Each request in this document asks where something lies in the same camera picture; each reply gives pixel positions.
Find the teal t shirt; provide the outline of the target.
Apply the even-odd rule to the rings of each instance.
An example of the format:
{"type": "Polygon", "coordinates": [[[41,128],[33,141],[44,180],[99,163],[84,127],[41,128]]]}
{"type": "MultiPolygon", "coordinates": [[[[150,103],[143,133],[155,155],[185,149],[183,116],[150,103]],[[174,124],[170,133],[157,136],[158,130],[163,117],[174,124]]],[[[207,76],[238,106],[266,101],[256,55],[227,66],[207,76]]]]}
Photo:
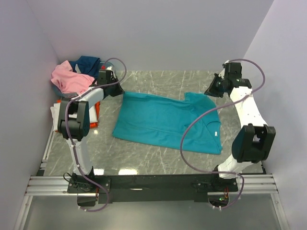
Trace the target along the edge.
{"type": "Polygon", "coordinates": [[[200,115],[215,108],[215,103],[202,93],[186,92],[183,100],[153,94],[125,92],[113,137],[179,149],[219,155],[221,122],[217,111],[204,116],[183,135],[200,115]]]}

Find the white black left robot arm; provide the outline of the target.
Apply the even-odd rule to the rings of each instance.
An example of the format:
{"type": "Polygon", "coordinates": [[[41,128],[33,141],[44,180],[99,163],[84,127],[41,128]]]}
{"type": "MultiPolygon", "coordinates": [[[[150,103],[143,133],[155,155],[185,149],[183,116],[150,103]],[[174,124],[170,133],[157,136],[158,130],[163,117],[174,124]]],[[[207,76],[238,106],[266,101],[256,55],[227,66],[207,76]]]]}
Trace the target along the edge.
{"type": "Polygon", "coordinates": [[[109,67],[99,70],[98,78],[88,90],[72,99],[62,100],[60,104],[58,132],[69,145],[73,173],[85,175],[79,180],[79,187],[86,193],[93,191],[96,186],[95,179],[89,176],[93,171],[87,148],[87,135],[90,131],[89,110],[106,97],[116,97],[123,93],[116,71],[109,67]]]}

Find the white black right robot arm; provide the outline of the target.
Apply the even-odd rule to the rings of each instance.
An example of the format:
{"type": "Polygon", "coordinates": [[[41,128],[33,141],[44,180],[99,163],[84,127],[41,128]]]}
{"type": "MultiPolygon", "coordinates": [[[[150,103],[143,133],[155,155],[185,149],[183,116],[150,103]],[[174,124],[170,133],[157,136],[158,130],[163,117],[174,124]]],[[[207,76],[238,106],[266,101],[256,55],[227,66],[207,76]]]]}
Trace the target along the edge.
{"type": "Polygon", "coordinates": [[[218,175],[211,178],[211,187],[222,191],[227,186],[227,179],[233,179],[246,167],[268,158],[276,130],[262,118],[248,79],[242,77],[243,60],[233,59],[223,64],[223,70],[214,75],[205,94],[222,98],[228,94],[239,117],[241,129],[235,137],[231,155],[217,167],[218,175]]]}

